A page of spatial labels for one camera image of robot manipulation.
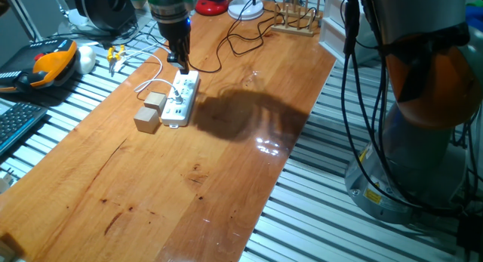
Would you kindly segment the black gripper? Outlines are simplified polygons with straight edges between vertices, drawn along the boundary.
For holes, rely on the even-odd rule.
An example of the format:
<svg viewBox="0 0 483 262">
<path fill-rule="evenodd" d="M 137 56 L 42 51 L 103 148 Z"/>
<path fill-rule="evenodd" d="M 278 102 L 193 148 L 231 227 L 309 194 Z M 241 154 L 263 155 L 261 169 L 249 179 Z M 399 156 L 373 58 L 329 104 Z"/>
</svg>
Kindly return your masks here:
<svg viewBox="0 0 483 262">
<path fill-rule="evenodd" d="M 189 51 L 191 24 L 188 14 L 181 17 L 169 17 L 156 14 L 160 34 L 168 41 L 172 51 L 167 62 L 178 63 L 180 72 L 189 73 Z"/>
</svg>

